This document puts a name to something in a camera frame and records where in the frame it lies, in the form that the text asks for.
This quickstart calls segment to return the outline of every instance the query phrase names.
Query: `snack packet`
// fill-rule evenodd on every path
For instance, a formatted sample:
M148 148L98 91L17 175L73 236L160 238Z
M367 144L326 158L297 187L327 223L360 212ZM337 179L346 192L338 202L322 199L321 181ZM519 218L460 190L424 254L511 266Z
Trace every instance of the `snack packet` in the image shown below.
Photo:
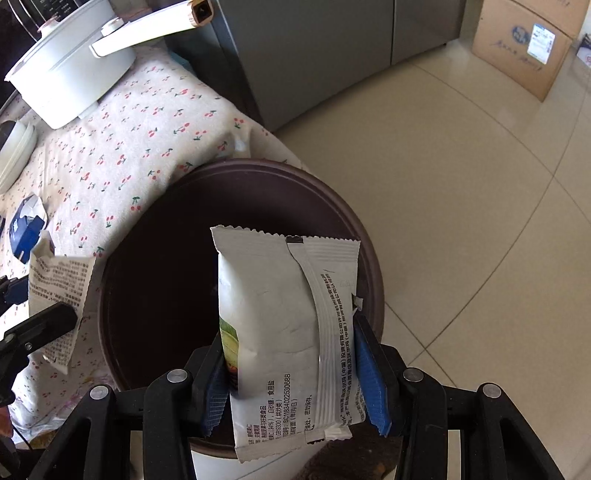
M350 438L348 425L365 419L352 320L359 242L212 235L238 459Z

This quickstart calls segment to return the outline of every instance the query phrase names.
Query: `cherry print fabric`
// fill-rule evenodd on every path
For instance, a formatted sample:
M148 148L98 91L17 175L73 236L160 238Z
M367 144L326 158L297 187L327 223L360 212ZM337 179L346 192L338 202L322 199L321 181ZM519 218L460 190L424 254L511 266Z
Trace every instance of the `cherry print fabric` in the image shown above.
M27 438L53 430L97 383L113 385L97 329L98 287L106 257L166 188L209 161L268 158L304 168L276 137L184 70L164 50L138 47L127 74L85 119L52 130L17 97L0 122L33 123L37 148L10 190L0 213L12 219L35 193L48 215L57 255L97 258L69 374L30 355L14 383L12 421ZM5 226L0 235L0 275L28 274L12 254ZM27 303L0 317L0 332L28 318Z

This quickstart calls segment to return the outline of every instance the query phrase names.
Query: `beige tile floor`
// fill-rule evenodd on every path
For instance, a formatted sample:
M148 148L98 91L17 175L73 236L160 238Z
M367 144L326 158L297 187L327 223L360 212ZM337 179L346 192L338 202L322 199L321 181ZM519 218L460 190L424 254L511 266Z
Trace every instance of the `beige tile floor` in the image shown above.
M544 103L462 38L278 136L353 207L384 342L442 383L497 382L567 479L591 475L591 87L570 52ZM450 478L459 478L457 436Z

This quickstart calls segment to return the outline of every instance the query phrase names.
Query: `cardboard box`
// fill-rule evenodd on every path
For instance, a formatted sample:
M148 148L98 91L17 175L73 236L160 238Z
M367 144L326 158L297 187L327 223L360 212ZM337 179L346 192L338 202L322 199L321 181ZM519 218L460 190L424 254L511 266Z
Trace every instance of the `cardboard box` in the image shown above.
M485 0L472 51L544 100L570 45L565 33L513 0Z
M516 0L570 38L577 38L583 26L589 0Z

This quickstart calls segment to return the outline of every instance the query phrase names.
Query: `white electric pot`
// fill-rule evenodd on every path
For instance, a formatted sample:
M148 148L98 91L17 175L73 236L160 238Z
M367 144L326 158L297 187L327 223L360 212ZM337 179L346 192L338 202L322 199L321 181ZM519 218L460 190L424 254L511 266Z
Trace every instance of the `white electric pot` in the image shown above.
M135 60L130 46L209 23L209 0L189 0L124 25L109 0L90 0L61 22L49 20L8 72L23 100L52 128L83 118Z

